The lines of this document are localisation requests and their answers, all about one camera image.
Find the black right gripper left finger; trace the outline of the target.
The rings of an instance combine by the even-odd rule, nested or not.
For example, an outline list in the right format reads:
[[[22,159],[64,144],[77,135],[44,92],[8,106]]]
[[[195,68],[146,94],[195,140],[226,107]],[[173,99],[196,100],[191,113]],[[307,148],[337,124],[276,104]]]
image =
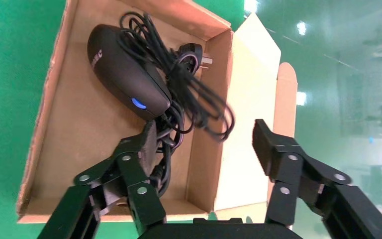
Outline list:
[[[102,216],[122,199],[138,235],[166,223],[166,212],[149,175],[156,157],[156,123],[123,138],[112,155],[78,174],[46,223],[48,239],[93,239]]]

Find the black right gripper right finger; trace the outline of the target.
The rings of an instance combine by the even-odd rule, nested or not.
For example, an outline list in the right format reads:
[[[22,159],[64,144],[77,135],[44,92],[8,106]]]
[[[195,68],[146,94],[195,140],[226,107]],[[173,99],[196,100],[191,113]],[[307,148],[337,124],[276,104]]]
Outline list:
[[[382,213],[351,177],[305,153],[292,137],[255,121],[252,146],[274,186],[265,223],[288,229],[301,199],[334,239],[382,239]]]

